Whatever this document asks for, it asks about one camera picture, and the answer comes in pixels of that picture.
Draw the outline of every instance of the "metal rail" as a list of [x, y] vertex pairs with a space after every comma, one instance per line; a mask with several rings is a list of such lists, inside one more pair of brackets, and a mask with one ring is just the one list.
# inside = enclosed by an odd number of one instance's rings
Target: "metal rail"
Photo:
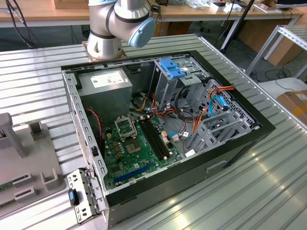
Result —
[[[152, 39], [129, 57], [197, 50], [260, 110], [276, 130], [221, 173], [124, 221], [117, 229], [302, 229], [307, 226], [307, 134], [298, 120], [230, 60], [193, 34]], [[84, 167], [60, 66], [87, 62], [81, 45], [0, 53], [0, 113], [14, 129], [47, 124], [65, 175]], [[68, 188], [0, 220], [0, 229], [105, 229], [100, 218], [78, 226]]]

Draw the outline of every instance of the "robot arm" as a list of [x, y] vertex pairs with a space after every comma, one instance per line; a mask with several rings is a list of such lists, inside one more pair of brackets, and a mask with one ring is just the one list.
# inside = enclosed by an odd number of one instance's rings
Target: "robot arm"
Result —
[[90, 0], [89, 7], [87, 51], [95, 58], [117, 58], [122, 52], [120, 40], [140, 48], [154, 34], [156, 23], [146, 0]]

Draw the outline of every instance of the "blue plastic latch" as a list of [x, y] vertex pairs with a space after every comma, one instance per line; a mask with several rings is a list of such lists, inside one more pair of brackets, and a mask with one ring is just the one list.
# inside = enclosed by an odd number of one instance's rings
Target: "blue plastic latch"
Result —
[[70, 200], [73, 200], [73, 192], [72, 191], [69, 192], [69, 198], [70, 198]]
[[160, 64], [162, 68], [169, 73], [169, 76], [172, 79], [186, 76], [186, 73], [182, 72], [172, 59], [161, 59]]

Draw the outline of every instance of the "wooden desk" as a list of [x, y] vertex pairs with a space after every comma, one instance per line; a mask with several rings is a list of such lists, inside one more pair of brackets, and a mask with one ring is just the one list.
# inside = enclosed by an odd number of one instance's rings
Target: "wooden desk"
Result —
[[[55, 25], [84, 25], [89, 24], [88, 10], [59, 10], [55, 9], [52, 0], [17, 0], [20, 5], [28, 26], [55, 26]], [[0, 0], [0, 8], [6, 8], [5, 0]], [[231, 13], [229, 19], [234, 20], [230, 32], [222, 46], [230, 38], [243, 11]], [[194, 9], [188, 5], [161, 6], [163, 22], [186, 22], [186, 21], [223, 21], [228, 17], [225, 12], [213, 12], [210, 8]], [[293, 25], [303, 15], [298, 9], [292, 12], [286, 11], [282, 14], [266, 14], [261, 10], [250, 11], [246, 20], [261, 19], [291, 19], [289, 25]], [[17, 26], [23, 26], [16, 18]], [[11, 18], [8, 13], [0, 11], [0, 28], [12, 27]]]

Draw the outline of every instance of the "circuit board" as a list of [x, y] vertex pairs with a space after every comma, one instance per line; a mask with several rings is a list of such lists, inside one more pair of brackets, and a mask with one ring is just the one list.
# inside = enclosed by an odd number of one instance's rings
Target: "circuit board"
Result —
[[[163, 131], [156, 117], [152, 117], [150, 122], [159, 134]], [[167, 159], [159, 160], [139, 123], [136, 120], [133, 123], [138, 134], [135, 138], [129, 137], [121, 141], [115, 125], [103, 130], [106, 133], [105, 164], [108, 173], [104, 177], [104, 181], [107, 189], [113, 189], [133, 181], [182, 159], [175, 145], [170, 142], [165, 144], [165, 147], [172, 154]], [[136, 170], [139, 170], [140, 173], [118, 181], [118, 179]]]
[[12, 187], [13, 187], [13, 181], [7, 182], [5, 184], [0, 184], [0, 192]]

